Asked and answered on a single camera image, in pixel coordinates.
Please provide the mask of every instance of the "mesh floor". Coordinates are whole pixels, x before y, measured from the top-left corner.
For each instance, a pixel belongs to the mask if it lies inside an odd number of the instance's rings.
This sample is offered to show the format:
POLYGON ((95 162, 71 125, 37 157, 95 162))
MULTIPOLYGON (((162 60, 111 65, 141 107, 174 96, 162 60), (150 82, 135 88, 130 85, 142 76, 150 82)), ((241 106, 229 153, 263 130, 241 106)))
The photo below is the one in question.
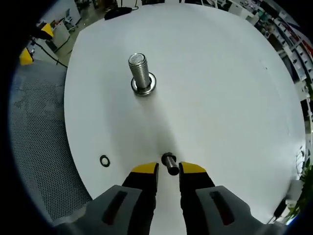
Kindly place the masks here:
POLYGON ((74 165, 64 122, 66 69, 20 66, 10 98, 13 154, 32 199, 54 221, 91 200, 74 165))

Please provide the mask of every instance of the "metal washer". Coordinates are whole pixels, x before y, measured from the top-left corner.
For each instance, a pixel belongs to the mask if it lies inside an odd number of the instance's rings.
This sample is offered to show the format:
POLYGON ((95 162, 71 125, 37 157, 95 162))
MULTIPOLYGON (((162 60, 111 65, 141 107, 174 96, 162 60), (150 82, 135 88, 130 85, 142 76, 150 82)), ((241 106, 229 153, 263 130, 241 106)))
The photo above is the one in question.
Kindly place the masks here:
POLYGON ((150 78, 150 85, 144 89, 138 89, 136 85, 136 81, 134 80, 134 78, 132 78, 131 86, 132 86, 132 90, 134 91, 136 95, 147 96, 156 88, 157 79, 153 75, 153 73, 149 72, 149 78, 150 78))

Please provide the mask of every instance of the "metal pin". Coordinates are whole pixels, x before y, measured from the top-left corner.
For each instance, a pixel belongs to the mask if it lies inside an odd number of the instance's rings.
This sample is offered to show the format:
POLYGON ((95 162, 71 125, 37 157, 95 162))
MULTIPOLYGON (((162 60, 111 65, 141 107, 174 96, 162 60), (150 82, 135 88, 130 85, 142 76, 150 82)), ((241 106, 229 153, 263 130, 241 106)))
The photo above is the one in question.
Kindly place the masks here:
POLYGON ((128 59, 133 74, 132 89, 136 95, 149 95, 156 87, 156 77, 149 72, 147 59, 142 53, 135 53, 128 59))
POLYGON ((170 175, 179 174, 179 168, 176 164, 176 156, 174 156, 172 153, 163 154, 161 157, 161 161, 163 165, 167 167, 167 171, 170 175))

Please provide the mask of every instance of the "black rubber o-ring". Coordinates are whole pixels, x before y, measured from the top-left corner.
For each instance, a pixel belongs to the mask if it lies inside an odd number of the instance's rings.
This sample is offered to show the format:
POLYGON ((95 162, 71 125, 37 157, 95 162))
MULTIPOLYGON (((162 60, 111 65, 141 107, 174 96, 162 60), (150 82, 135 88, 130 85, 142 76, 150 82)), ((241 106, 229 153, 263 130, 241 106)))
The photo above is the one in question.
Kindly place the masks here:
POLYGON ((109 158, 108 158, 106 155, 102 155, 102 156, 100 157, 100 164, 101 164, 102 166, 104 166, 104 167, 109 167, 109 165, 111 164, 111 162, 110 162, 109 158), (103 164, 103 163, 102 163, 102 159, 104 159, 104 158, 108 160, 108 163, 107 163, 107 164, 103 164))
POLYGON ((166 166, 165 159, 166 159, 167 157, 173 158, 174 162, 176 162, 176 156, 173 155, 171 152, 168 152, 168 153, 164 153, 164 154, 162 155, 162 157, 161 157, 161 162, 163 163, 163 165, 166 166))

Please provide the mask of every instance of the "white table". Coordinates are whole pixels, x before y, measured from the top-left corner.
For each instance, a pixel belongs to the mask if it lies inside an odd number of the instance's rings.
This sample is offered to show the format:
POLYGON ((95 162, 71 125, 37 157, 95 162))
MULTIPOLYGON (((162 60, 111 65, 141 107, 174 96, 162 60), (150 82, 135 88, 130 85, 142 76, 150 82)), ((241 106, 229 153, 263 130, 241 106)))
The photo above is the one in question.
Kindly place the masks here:
MULTIPOLYGON (((148 5, 81 31, 64 102, 71 153, 92 198, 171 151, 266 222, 305 145, 300 102, 274 48, 249 22, 205 6, 148 5), (152 96, 131 89, 135 52, 156 76, 152 96)), ((179 178, 163 165, 156 199, 150 234, 186 234, 179 178)))

